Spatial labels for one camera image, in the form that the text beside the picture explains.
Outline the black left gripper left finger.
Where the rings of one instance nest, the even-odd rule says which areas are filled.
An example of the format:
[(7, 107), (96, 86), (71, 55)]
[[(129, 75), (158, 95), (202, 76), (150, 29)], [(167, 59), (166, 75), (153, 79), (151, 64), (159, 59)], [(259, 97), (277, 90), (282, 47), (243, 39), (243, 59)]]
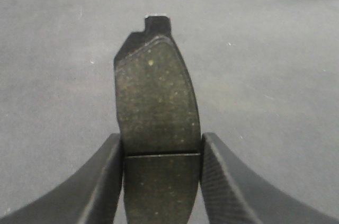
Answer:
[(122, 141), (113, 133), (75, 174), (1, 223), (113, 223), (122, 168)]

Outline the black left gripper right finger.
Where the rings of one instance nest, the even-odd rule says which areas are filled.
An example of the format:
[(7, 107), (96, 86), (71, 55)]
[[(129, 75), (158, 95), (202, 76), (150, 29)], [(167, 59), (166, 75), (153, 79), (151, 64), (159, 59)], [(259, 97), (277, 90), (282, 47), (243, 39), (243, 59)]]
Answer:
[(260, 177), (215, 133), (202, 135), (200, 185), (210, 223), (338, 223)]

